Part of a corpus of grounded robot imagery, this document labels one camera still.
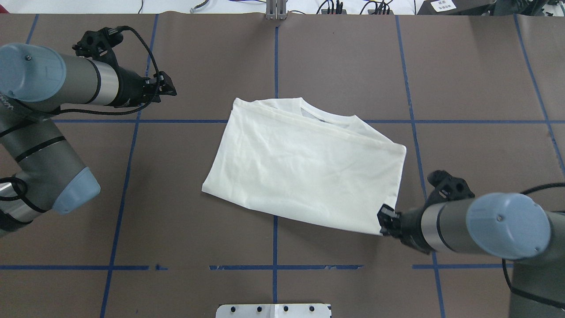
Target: folded t-shirt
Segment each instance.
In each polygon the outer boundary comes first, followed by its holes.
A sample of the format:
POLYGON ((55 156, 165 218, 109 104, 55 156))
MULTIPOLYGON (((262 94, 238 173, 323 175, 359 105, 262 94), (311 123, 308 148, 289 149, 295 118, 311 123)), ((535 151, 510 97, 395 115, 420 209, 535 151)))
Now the folded t-shirt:
POLYGON ((406 147, 357 116, 302 98, 237 98, 202 191, 245 208, 379 235, 396 205, 406 147))

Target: light blue joint cap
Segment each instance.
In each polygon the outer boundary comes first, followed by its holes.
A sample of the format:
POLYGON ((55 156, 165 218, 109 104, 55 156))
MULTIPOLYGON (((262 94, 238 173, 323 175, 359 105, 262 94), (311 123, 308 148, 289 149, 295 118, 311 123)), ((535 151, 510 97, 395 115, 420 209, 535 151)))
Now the light blue joint cap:
POLYGON ((57 200, 55 200, 53 210, 61 215, 67 214, 90 201, 99 193, 100 185, 90 172, 90 169, 86 167, 82 169, 79 174, 69 182, 65 190, 61 192, 57 200))
POLYGON ((529 197, 517 193, 479 197, 469 207, 466 223, 477 245, 507 260, 543 253, 551 237, 545 211, 529 197))
POLYGON ((44 46, 10 43, 0 47, 0 93, 25 102, 53 97, 67 78, 59 53, 44 46))

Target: white label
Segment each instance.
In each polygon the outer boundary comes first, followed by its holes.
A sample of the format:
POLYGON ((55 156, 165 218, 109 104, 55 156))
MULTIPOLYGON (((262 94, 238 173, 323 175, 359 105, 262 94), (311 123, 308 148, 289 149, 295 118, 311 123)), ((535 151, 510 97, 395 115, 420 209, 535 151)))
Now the white label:
POLYGON ((436 12, 448 11, 457 8, 451 0, 439 0, 430 2, 430 4, 432 5, 433 9, 436 10, 436 12))

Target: robotic arm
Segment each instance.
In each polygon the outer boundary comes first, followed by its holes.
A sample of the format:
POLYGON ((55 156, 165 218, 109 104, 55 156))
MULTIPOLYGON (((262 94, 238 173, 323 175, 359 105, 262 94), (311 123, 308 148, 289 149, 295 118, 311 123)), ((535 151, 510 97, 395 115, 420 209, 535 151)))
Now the robotic arm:
POLYGON ((75 57, 43 46, 0 47, 0 141, 21 167, 21 172, 0 179, 0 237, 51 209, 69 213, 100 192, 51 117, 69 112, 131 114, 160 102, 160 95, 176 95, 171 79, 158 70, 149 47, 131 27, 87 31, 72 48, 75 57), (118 65, 112 48, 123 41, 126 30, 149 52, 156 70, 152 79, 118 65), (121 112, 61 110, 65 103, 143 105, 121 112))
POLYGON ((500 257, 512 292, 511 318, 565 315, 565 214, 544 211, 524 195, 545 187, 475 198, 465 180, 445 171, 430 174, 428 182, 435 189, 422 208, 407 213, 381 208, 383 235, 424 253, 500 257), (514 261, 512 282, 504 260, 514 261))

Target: black cable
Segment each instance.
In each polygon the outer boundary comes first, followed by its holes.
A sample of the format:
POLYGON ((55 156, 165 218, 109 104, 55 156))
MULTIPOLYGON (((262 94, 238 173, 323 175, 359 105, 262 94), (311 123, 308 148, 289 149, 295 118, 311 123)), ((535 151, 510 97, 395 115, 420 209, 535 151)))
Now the black cable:
POLYGON ((139 39, 141 44, 143 44, 143 46, 145 47, 145 49, 149 53, 149 57, 151 58, 151 62, 153 63, 153 67, 155 68, 155 73, 157 74, 157 81, 155 82, 155 91, 153 92, 153 96, 151 97, 151 99, 148 102, 146 102, 145 104, 143 104, 142 106, 140 106, 136 109, 128 110, 128 111, 116 111, 116 112, 114 112, 114 111, 96 111, 96 110, 88 110, 88 109, 69 108, 69 109, 60 110, 59 112, 57 112, 57 114, 83 113, 83 114, 110 115, 110 116, 129 115, 129 114, 136 113, 136 112, 146 108, 147 106, 149 106, 153 102, 153 99, 155 99, 155 97, 159 93, 160 79, 159 79, 159 67, 157 67, 157 62, 155 61, 155 57, 153 56, 151 49, 149 48, 147 43, 145 43, 143 38, 140 36, 139 33, 137 33, 137 31, 134 28, 132 28, 128 25, 125 25, 125 26, 122 26, 122 27, 116 27, 116 29, 118 29, 119 31, 125 31, 125 30, 131 31, 139 39))
POLYGON ((361 12, 359 12, 359 14, 363 14, 363 11, 365 10, 365 8, 369 5, 369 3, 374 3, 375 4, 375 12, 377 11, 377 8, 379 7, 379 3, 376 1, 367 1, 367 3, 365 3, 365 5, 363 6, 363 8, 361 9, 361 12))
POLYGON ((262 2, 262 3, 267 3, 267 1, 263 1, 263 0, 228 0, 231 2, 245 2, 245 1, 255 1, 255 2, 262 2))
MULTIPOLYGON (((537 187, 533 187, 530 189, 527 189, 525 191, 520 192, 520 194, 523 195, 528 195, 528 194, 532 194, 534 192, 537 191, 541 191, 541 190, 545 190, 545 189, 551 189, 551 188, 561 188, 561 187, 565 187, 565 182, 555 182, 555 183, 547 183, 547 184, 542 184, 540 186, 537 187)), ((554 211, 555 213, 563 213, 564 211, 554 211)), ((502 272, 504 273, 504 279, 506 280, 506 284, 508 285, 508 288, 510 289, 510 291, 520 297, 526 298, 526 299, 530 299, 534 302, 539 302, 548 306, 552 306, 552 307, 556 307, 556 308, 560 308, 562 310, 565 310, 565 303, 561 303, 561 302, 556 302, 554 300, 548 299, 548 298, 544 298, 541 296, 537 296, 531 293, 528 293, 526 291, 517 289, 515 287, 512 286, 512 283, 510 282, 510 277, 508 275, 508 269, 506 268, 506 260, 502 259, 502 272)))
POLYGON ((320 7, 318 7, 318 11, 316 11, 316 14, 320 13, 321 8, 324 6, 324 4, 327 2, 328 3, 328 12, 329 12, 329 2, 332 2, 333 4, 333 0, 325 0, 324 2, 321 3, 320 7))
POLYGON ((390 14, 390 3, 393 2, 394 0, 390 0, 389 2, 386 3, 386 14, 390 14))
POLYGON ((22 197, 25 196, 25 194, 28 192, 28 184, 23 181, 20 178, 17 177, 7 177, 7 178, 0 178, 0 183, 11 183, 12 184, 12 188, 15 191, 15 188, 18 186, 18 184, 21 185, 22 189, 21 192, 16 195, 16 196, 0 196, 0 201, 16 201, 21 199, 22 197))
POLYGON ((194 13, 194 10, 196 9, 200 9, 201 7, 205 6, 210 0, 204 0, 204 2, 202 2, 201 4, 199 4, 196 7, 193 7, 192 9, 190 9, 190 13, 194 13))
POLYGON ((534 192, 545 190, 545 189, 563 188, 563 187, 565 187, 565 182, 547 183, 547 184, 542 184, 540 186, 533 187, 533 188, 527 189, 525 191, 522 191, 522 192, 520 192, 520 194, 529 195, 529 194, 532 194, 534 192))
POLYGON ((384 11, 386 3, 384 1, 381 2, 381 4, 379 5, 379 7, 377 8, 377 10, 375 10, 375 12, 373 12, 373 14, 381 14, 382 11, 384 11))

